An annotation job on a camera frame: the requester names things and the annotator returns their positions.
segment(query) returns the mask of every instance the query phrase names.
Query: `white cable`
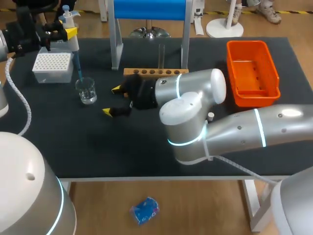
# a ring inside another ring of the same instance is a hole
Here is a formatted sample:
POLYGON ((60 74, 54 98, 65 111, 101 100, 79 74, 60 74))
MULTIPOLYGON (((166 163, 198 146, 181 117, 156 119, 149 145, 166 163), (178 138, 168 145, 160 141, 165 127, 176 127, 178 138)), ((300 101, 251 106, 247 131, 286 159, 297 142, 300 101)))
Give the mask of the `white cable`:
POLYGON ((277 184, 276 181, 273 181, 273 180, 270 180, 270 179, 268 179, 266 177, 258 175, 256 173, 252 172, 251 170, 248 170, 247 168, 244 168, 243 166, 241 166, 241 165, 239 165, 239 164, 237 164, 237 163, 235 163, 235 162, 233 162, 233 161, 231 161, 231 160, 229 160, 227 158, 224 158, 222 156, 214 156, 214 158, 217 158, 217 159, 219 159, 219 160, 221 160, 223 162, 226 162, 226 163, 228 163, 228 164, 238 168, 239 170, 242 170, 243 172, 248 173, 249 175, 255 177, 258 180, 262 180, 262 181, 264 181, 264 182, 266 182, 268 184, 271 184, 271 185, 276 185, 277 184))
POLYGON ((26 111, 27 111, 27 122, 25 127, 22 129, 21 132, 18 133, 19 136, 22 136, 25 134, 25 132, 28 130, 30 123, 31 123, 31 110, 30 110, 30 106, 27 102, 27 100, 25 99, 25 97, 22 95, 22 93, 19 91, 19 89, 15 86, 14 82, 11 79, 10 76, 10 65, 12 63, 13 59, 9 58, 5 64, 5 76, 6 76, 6 80, 8 81, 8 83, 10 84, 10 86, 12 87, 12 89, 15 91, 15 93, 18 95, 18 97, 21 99, 21 101, 23 102, 26 111))

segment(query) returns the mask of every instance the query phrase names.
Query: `orange plastic basket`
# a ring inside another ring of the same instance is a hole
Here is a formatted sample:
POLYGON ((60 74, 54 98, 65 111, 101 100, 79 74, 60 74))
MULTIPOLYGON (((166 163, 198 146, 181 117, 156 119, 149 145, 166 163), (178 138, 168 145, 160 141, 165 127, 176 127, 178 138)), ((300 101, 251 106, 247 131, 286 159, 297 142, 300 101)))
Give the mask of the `orange plastic basket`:
POLYGON ((263 41, 229 41, 227 68, 239 107, 265 107, 280 97, 279 77, 263 41))

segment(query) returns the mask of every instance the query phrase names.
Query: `black table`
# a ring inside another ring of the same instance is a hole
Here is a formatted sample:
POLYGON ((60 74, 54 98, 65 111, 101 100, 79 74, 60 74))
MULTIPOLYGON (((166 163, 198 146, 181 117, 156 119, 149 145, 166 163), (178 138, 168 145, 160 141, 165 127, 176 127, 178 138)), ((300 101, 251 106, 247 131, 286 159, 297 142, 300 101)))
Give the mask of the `black table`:
MULTIPOLYGON (((278 104, 312 104, 313 93, 286 38, 253 38, 268 44, 280 76, 278 104)), ((190 72, 220 68, 228 79, 226 42, 228 39, 190 39, 190 72)), ((156 179, 229 178, 245 174, 220 161, 192 166, 179 164, 167 142, 158 109, 134 110, 130 117, 112 119, 103 108, 126 103, 111 88, 123 81, 124 68, 156 68, 158 44, 165 44, 165 68, 179 68, 181 39, 124 39, 119 71, 111 70, 110 42, 107 39, 81 39, 80 58, 84 76, 94 78, 98 100, 83 106, 74 83, 38 84, 32 75, 36 53, 18 58, 12 79, 32 109, 32 123, 25 138, 34 143, 60 178, 156 179)), ((26 111, 8 84, 5 93, 9 112, 0 120, 0 130, 18 133, 26 122, 26 111)), ((231 99, 215 106, 215 120, 234 113, 231 99)), ((313 144, 309 141, 269 146, 225 154, 225 157, 266 176, 282 178, 313 165, 313 144)))

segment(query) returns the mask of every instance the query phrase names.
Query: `chair base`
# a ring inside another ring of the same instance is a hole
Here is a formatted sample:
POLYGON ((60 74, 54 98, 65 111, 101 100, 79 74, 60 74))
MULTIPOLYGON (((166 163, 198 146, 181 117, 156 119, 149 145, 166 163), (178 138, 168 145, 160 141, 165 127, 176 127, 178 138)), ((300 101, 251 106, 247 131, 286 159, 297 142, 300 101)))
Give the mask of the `chair base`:
POLYGON ((146 27, 135 29, 129 35, 130 38, 170 38, 171 35, 164 29, 152 27, 150 33, 147 33, 146 27))

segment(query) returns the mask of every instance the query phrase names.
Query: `wooden test tube rack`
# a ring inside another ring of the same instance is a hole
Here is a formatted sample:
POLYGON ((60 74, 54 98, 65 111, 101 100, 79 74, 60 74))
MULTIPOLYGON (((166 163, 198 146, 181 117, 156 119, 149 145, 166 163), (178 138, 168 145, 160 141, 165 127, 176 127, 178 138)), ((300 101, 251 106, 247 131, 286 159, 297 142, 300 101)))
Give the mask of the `wooden test tube rack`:
POLYGON ((144 78, 160 78, 168 76, 177 76, 180 73, 188 73, 189 70, 182 69, 143 69, 143 68, 125 68, 124 76, 139 74, 144 78))

